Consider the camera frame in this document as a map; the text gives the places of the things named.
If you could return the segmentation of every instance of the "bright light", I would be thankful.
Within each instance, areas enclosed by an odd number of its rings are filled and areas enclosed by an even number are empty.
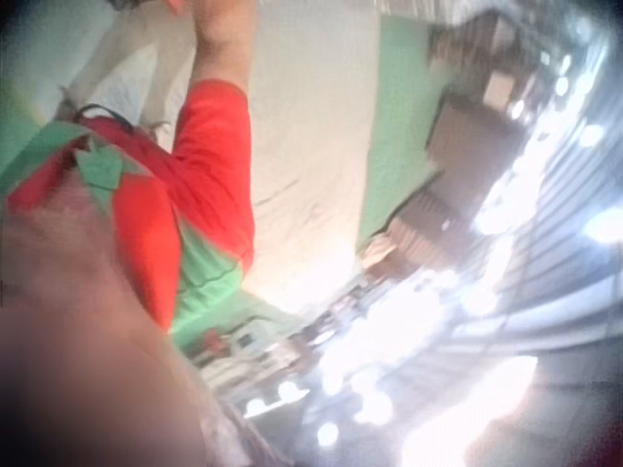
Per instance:
[[[543,63],[544,65],[549,65],[550,56],[547,52],[541,52],[541,63]]]
[[[379,376],[379,369],[375,367],[364,368],[352,376],[350,386],[356,393],[367,394],[374,391]]]
[[[320,336],[315,338],[313,340],[312,344],[313,345],[321,345],[322,343],[325,343],[325,342],[329,341],[333,336],[335,336],[335,331],[325,331]]]
[[[328,396],[335,396],[342,390],[344,379],[340,375],[325,374],[322,377],[322,389]]]
[[[340,430],[335,423],[325,423],[320,427],[317,433],[318,444],[323,448],[328,448],[338,441]]]
[[[484,285],[494,287],[501,280],[513,256],[515,240],[510,235],[501,236],[492,246],[487,257],[487,269],[481,279]]]
[[[499,206],[479,212],[474,224],[483,235],[502,234],[510,227],[507,213]]]
[[[556,94],[557,95],[565,95],[568,91],[568,78],[563,76],[559,78],[556,82]]]
[[[280,384],[277,392],[279,393],[281,400],[286,404],[300,401],[306,394],[305,391],[301,391],[292,381],[286,381]]]
[[[530,356],[504,362],[474,388],[467,403],[489,420],[510,415],[524,399],[536,362],[536,357]]]
[[[364,343],[375,361],[393,363],[409,355],[434,332],[443,317],[439,294],[396,287],[368,314],[371,339]]]
[[[460,298],[460,304],[473,316],[486,316],[494,312],[498,296],[485,285],[468,289]]]
[[[623,240],[623,209],[612,207],[589,221],[584,232],[599,243]]]
[[[382,392],[369,392],[363,398],[361,412],[354,419],[358,423],[385,425],[393,417],[393,404],[389,396]]]
[[[467,399],[410,433],[401,467],[462,467],[491,420],[512,413],[530,386],[536,358],[515,357],[488,373]]]
[[[246,416],[256,416],[267,411],[266,404],[262,399],[253,399],[246,405]]]
[[[594,84],[595,78],[593,78],[592,75],[585,73],[577,79],[575,83],[575,88],[578,90],[578,92],[588,94],[593,88]]]
[[[596,146],[604,137],[604,128],[599,125],[585,126],[580,135],[579,144],[583,148]]]
[[[571,66],[571,55],[565,55],[563,63],[561,64],[561,75],[568,72],[568,68]]]
[[[525,107],[526,103],[523,100],[518,100],[517,102],[515,102],[510,111],[510,118],[513,120],[519,119],[522,116]]]
[[[458,286],[458,274],[452,269],[444,270],[438,277],[439,285],[444,289],[454,289]]]

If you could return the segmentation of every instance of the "sleeve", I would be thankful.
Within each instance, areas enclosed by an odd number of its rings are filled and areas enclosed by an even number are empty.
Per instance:
[[[171,164],[177,208],[247,270],[253,260],[254,221],[246,95],[220,81],[195,85],[180,113]]]

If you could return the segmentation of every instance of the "ceiling light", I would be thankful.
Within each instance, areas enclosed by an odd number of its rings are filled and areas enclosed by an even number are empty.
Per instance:
[[[322,343],[329,341],[333,336],[335,336],[335,331],[325,331],[317,338],[315,338],[311,344],[321,345]]]
[[[338,441],[340,430],[335,423],[325,423],[320,427],[317,433],[318,444],[323,448],[328,448]]]
[[[544,65],[549,65],[550,62],[550,56],[547,52],[541,52],[541,62]]]
[[[478,213],[474,223],[483,235],[501,234],[510,227],[506,213],[498,206]]]
[[[444,289],[454,289],[458,286],[458,274],[452,269],[441,272],[438,276],[439,285]]]
[[[518,100],[517,102],[515,102],[510,110],[510,118],[513,120],[519,119],[522,116],[525,107],[526,103],[523,100]]]
[[[322,389],[327,396],[335,396],[342,390],[344,379],[339,375],[324,375],[322,377]]]
[[[468,289],[460,298],[465,311],[473,316],[486,316],[494,312],[498,296],[489,287],[476,285]]]
[[[580,135],[579,144],[583,148],[591,148],[597,145],[604,137],[604,128],[599,125],[585,126]]]
[[[556,82],[556,94],[565,95],[568,91],[568,78],[563,76]]]
[[[374,391],[379,380],[379,370],[374,367],[364,368],[355,373],[350,379],[352,390],[359,394],[366,394]]]
[[[246,405],[246,416],[251,417],[264,413],[268,408],[262,399],[253,399]]]
[[[599,243],[623,240],[623,209],[610,208],[589,221],[584,232]]]
[[[363,398],[361,412],[355,415],[358,423],[385,425],[393,417],[393,403],[389,396],[382,392],[370,392]]]
[[[571,66],[571,55],[567,54],[563,58],[563,63],[561,63],[561,75],[564,75],[568,72],[568,68]]]
[[[283,402],[291,404],[301,400],[305,391],[299,390],[294,382],[286,381],[279,385],[277,392]]]

